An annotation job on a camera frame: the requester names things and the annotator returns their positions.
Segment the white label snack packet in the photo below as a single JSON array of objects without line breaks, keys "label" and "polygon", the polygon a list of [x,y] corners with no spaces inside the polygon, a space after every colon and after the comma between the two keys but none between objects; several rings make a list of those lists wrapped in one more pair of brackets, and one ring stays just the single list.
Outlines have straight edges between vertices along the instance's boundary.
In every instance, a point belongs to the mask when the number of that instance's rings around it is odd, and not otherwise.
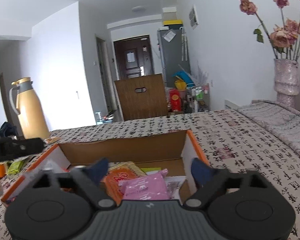
[{"label": "white label snack packet", "polygon": [[171,176],[171,177],[165,177],[165,183],[168,192],[173,194],[174,192],[177,192],[182,186],[183,183],[186,180],[185,176]]}]

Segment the pink snack packet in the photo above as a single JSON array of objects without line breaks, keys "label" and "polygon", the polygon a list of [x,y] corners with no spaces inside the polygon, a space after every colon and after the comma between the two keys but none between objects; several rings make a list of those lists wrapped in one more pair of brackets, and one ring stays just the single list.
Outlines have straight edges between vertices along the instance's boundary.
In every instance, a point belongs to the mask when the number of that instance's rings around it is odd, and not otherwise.
[{"label": "pink snack packet", "polygon": [[165,177],[168,169],[143,177],[119,182],[123,200],[169,200]]}]

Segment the green long snack packet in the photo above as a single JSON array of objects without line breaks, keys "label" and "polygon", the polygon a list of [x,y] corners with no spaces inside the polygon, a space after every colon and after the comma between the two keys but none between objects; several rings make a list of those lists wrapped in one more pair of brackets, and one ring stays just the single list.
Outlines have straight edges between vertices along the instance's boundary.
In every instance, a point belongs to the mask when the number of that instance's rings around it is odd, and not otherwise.
[{"label": "green long snack packet", "polygon": [[161,171],[160,167],[148,167],[148,168],[141,168],[143,172],[147,175],[155,174]]}]

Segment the large orange snack bag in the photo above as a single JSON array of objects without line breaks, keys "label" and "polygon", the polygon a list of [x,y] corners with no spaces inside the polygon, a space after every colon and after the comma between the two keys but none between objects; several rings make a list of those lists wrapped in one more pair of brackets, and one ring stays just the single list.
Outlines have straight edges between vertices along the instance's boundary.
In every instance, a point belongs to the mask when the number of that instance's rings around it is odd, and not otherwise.
[{"label": "large orange snack bag", "polygon": [[120,190],[122,182],[144,176],[146,173],[132,161],[112,163],[102,182],[106,187],[107,194],[119,205],[123,198]]}]

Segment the yellow thermos jug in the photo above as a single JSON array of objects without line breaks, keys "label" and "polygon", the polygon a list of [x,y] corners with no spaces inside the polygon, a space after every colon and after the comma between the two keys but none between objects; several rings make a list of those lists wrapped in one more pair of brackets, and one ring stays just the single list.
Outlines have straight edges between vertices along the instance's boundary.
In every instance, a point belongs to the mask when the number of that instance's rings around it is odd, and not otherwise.
[{"label": "yellow thermos jug", "polygon": [[40,100],[32,87],[30,77],[23,77],[12,82],[9,91],[9,101],[16,113],[25,139],[50,136]]}]

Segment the calligraphy print tablecloth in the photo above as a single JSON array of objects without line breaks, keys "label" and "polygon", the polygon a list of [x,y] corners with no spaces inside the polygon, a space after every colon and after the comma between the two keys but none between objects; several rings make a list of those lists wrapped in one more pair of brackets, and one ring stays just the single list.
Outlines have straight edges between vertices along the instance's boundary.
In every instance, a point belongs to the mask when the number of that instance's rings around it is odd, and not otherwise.
[{"label": "calligraphy print tablecloth", "polygon": [[[294,222],[289,239],[300,239],[300,112],[297,110],[277,102],[256,102],[237,110],[56,130],[53,135],[59,139],[55,144],[62,144],[146,137],[184,130],[193,132],[211,167],[228,169],[231,173],[225,194],[212,202],[213,206],[222,205],[222,213],[217,217],[219,222],[224,225],[231,223],[227,213],[228,198],[237,197],[244,190],[268,198],[270,188],[275,187],[279,198],[290,204],[281,217],[283,222]],[[4,221],[6,205],[16,203],[34,178],[43,174],[45,166],[54,165],[62,173],[73,168],[62,170],[54,161],[48,160],[38,171],[27,172],[26,169],[42,153],[34,155],[18,175],[5,176],[0,181],[3,190],[0,196],[0,239],[10,239]],[[167,205],[183,204],[193,195],[181,200],[181,188],[172,194]]]}]

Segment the red cardboard box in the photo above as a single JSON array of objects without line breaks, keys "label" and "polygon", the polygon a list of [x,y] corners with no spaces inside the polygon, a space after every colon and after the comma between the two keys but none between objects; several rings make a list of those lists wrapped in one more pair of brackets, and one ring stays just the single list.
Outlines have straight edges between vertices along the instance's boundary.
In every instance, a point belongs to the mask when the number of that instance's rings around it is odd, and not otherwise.
[{"label": "red cardboard box", "polygon": [[78,165],[88,166],[102,158],[111,163],[132,161],[138,167],[167,168],[172,176],[186,176],[180,191],[181,200],[196,191],[190,171],[192,159],[209,162],[193,132],[184,130],[146,137],[54,144],[26,171],[38,171],[48,160],[66,170]]}]

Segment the wooden chair back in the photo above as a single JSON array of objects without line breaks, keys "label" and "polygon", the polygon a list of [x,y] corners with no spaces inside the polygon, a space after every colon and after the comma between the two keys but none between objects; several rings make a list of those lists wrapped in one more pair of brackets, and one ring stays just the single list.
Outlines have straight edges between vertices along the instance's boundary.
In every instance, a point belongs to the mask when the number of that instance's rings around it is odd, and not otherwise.
[{"label": "wooden chair back", "polygon": [[115,87],[125,121],[168,115],[161,74],[117,80]]}]

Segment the pink ceramic vase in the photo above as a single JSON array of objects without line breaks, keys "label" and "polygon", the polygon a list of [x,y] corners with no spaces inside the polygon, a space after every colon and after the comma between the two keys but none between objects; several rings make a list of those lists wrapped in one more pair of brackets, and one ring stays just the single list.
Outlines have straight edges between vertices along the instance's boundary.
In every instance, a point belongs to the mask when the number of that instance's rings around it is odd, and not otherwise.
[{"label": "pink ceramic vase", "polygon": [[277,101],[295,108],[299,88],[299,64],[289,59],[274,59],[274,90]]}]

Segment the dark brown entrance door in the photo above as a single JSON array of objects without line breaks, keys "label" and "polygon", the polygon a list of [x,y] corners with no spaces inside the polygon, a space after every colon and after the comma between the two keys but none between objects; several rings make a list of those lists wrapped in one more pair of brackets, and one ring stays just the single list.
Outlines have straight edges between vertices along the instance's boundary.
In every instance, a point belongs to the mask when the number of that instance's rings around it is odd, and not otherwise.
[{"label": "dark brown entrance door", "polygon": [[149,35],[114,41],[120,80],[154,74]]}]

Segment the grey refrigerator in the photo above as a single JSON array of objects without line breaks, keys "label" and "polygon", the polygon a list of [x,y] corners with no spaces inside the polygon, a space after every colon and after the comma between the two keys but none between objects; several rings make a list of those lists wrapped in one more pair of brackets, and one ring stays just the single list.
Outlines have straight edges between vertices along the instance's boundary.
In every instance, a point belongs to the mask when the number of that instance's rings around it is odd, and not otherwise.
[{"label": "grey refrigerator", "polygon": [[191,73],[188,53],[182,30],[159,29],[157,31],[158,47],[161,58],[162,74],[166,87],[173,88],[174,74],[181,70]]}]

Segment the yellow box on refrigerator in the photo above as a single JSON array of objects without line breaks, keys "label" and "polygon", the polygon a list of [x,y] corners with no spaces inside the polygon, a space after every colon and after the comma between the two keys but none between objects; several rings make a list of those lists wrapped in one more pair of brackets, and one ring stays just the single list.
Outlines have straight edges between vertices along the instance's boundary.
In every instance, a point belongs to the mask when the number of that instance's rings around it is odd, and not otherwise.
[{"label": "yellow box on refrigerator", "polygon": [[182,20],[165,20],[163,21],[163,25],[183,25]]}]

